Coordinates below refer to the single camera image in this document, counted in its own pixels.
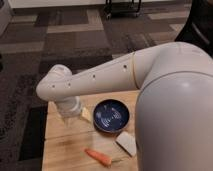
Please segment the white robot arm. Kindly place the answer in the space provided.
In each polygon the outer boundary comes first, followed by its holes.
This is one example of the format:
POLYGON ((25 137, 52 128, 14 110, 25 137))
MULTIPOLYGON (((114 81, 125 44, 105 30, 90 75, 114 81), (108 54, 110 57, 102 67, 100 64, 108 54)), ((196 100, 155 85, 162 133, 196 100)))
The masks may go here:
POLYGON ((213 171, 213 58, 193 44, 137 50, 79 74, 57 64, 36 92, 72 115, 81 95, 134 89, 138 170, 213 171))

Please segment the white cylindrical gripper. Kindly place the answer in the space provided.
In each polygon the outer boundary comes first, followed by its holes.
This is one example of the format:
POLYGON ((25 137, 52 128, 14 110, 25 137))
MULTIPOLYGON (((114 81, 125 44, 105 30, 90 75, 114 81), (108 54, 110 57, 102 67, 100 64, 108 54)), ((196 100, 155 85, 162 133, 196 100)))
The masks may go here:
POLYGON ((84 107, 82 110, 82 103, 78 96, 71 96, 60 101, 56 101, 55 105, 62 117, 76 117, 81 114, 82 118, 88 122, 92 121, 90 111, 84 107))

